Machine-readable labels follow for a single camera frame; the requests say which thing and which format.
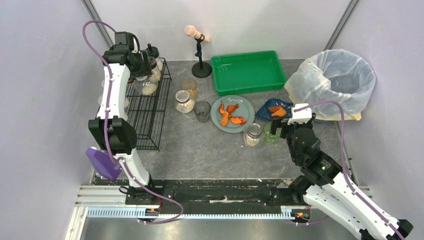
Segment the small glass jar rice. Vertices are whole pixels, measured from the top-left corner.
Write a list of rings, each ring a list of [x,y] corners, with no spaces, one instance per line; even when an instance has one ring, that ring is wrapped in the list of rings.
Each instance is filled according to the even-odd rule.
[[[152,95],[158,88],[158,81],[152,76],[138,77],[133,83],[134,89],[143,96]]]

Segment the amber glass cup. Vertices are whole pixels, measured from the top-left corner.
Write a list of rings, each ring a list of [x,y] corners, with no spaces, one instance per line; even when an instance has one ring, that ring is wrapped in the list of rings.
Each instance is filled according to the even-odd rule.
[[[197,86],[197,81],[193,78],[186,78],[180,84],[181,90],[187,91],[192,100],[197,97]]]

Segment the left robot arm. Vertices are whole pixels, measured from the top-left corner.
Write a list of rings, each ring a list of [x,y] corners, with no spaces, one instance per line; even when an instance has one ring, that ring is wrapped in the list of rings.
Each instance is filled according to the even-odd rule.
[[[114,38],[115,44],[100,57],[105,71],[103,95],[88,129],[111,163],[127,175],[128,186],[119,188],[126,204],[153,204],[159,197],[153,194],[151,175],[138,155],[136,130],[124,119],[128,82],[150,76],[152,63],[134,34],[120,31]]]

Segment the black knob lid jar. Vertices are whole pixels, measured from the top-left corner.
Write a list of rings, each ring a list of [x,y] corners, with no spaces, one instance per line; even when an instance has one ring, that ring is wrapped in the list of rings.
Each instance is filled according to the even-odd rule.
[[[146,51],[147,51],[147,53],[150,57],[155,58],[158,69],[160,71],[162,71],[163,70],[163,62],[162,62],[162,58],[161,58],[160,53],[159,53],[159,49],[155,46],[152,46],[150,43],[148,43]]]

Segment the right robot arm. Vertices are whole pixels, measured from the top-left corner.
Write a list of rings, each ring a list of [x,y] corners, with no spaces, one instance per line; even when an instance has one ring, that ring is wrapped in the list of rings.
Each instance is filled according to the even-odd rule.
[[[286,140],[301,176],[289,186],[294,202],[315,207],[345,227],[358,240],[404,240],[414,226],[377,206],[349,177],[342,166],[320,148],[313,131],[314,117],[305,123],[274,116],[270,133]]]

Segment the black lid spice jar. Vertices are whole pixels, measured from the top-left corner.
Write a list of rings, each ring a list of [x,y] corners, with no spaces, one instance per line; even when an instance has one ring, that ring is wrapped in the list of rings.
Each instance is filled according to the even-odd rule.
[[[158,62],[158,60],[156,58],[154,58],[153,56],[149,56],[148,57],[149,63],[150,63],[150,67],[151,67],[151,76],[149,78],[149,81],[151,83],[158,83],[161,79],[161,64]]]

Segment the glass jar silver rim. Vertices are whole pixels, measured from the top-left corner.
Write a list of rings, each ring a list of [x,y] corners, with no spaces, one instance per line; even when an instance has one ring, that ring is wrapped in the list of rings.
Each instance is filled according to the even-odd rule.
[[[195,101],[191,99],[191,95],[186,90],[179,90],[175,94],[175,109],[183,114],[189,113],[193,110]]]

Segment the green glass cup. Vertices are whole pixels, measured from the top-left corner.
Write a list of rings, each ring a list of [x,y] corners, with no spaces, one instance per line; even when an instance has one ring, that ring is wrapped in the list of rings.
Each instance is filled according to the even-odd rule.
[[[272,135],[270,134],[271,124],[272,123],[269,121],[263,127],[263,142],[266,144],[273,144],[280,139],[282,129],[277,128],[276,133]]]

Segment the smoky grey glass cup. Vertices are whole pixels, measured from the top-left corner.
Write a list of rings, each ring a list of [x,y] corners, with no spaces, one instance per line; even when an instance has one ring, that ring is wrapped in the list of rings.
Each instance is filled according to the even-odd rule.
[[[206,123],[210,117],[211,105],[205,100],[197,101],[194,104],[193,112],[200,123]]]

